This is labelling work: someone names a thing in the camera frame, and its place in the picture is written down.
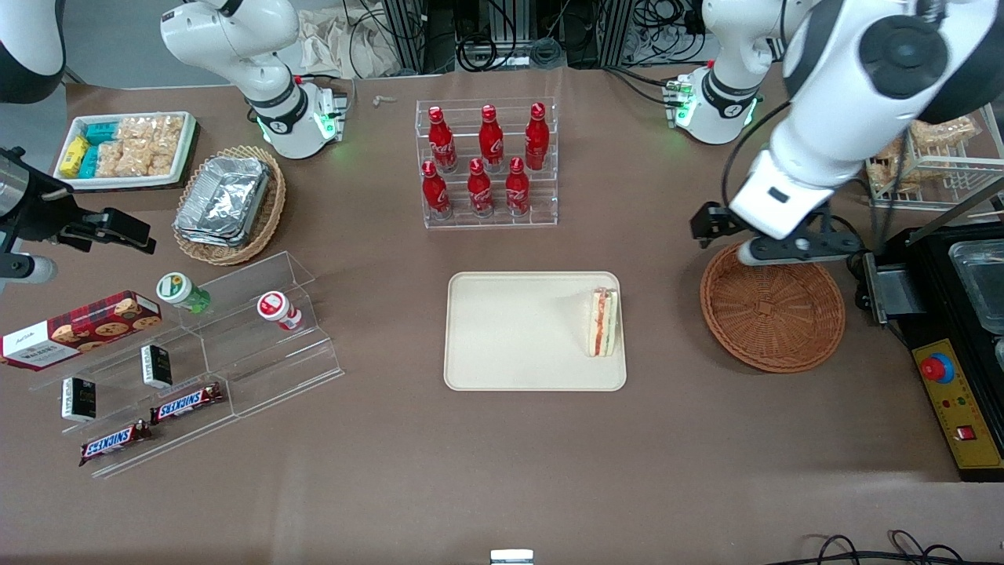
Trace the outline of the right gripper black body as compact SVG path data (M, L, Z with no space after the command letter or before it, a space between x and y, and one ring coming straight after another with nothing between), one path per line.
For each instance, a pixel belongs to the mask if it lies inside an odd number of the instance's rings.
M64 234L78 219L72 186L35 169L3 169L1 179L3 253L16 239L78 247Z

